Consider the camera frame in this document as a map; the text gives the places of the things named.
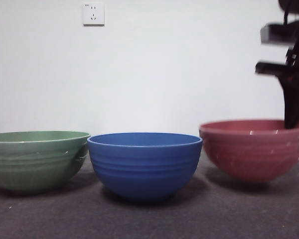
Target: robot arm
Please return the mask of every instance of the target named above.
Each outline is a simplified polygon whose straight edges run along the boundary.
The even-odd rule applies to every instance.
[[[289,45],[285,64],[258,62],[256,73],[278,78],[285,98],[285,128],[299,122],[299,21],[287,23],[288,13],[299,14],[299,0],[279,0],[285,11],[283,24],[267,24],[261,30],[262,43]]]

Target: blue bowl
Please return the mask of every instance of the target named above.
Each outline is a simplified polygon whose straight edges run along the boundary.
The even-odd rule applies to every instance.
[[[113,133],[88,138],[100,181],[132,201],[154,202],[175,194],[193,176],[202,139],[177,133]]]

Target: wall outlet plate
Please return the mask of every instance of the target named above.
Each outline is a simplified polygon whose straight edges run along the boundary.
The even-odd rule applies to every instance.
[[[83,4],[83,25],[102,26],[104,25],[104,3],[87,2]]]

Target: bowl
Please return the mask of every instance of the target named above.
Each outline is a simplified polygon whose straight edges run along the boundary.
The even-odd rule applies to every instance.
[[[200,126],[204,150],[222,171],[249,182],[266,182],[287,173],[299,161],[299,124],[283,120],[230,120]]]
[[[131,201],[157,202],[190,180],[202,139],[177,133],[113,133],[90,137],[88,146],[105,187]]]
[[[80,170],[89,136],[72,131],[0,133],[0,188],[33,194],[64,184]]]

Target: ridged bowl exterior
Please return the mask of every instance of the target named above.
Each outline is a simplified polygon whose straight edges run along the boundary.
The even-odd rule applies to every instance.
[[[194,174],[202,141],[170,146],[99,144],[88,139],[93,168],[114,193],[134,201],[159,201],[176,193]]]
[[[218,126],[204,124],[200,127],[203,147],[208,158],[234,178],[270,181],[287,173],[299,161],[299,127],[284,129],[282,120],[217,123]],[[242,128],[239,125],[248,124],[250,130],[239,130]],[[253,130],[253,125],[258,125],[257,129]]]
[[[88,137],[0,142],[0,187],[31,194],[64,184],[82,167]]]

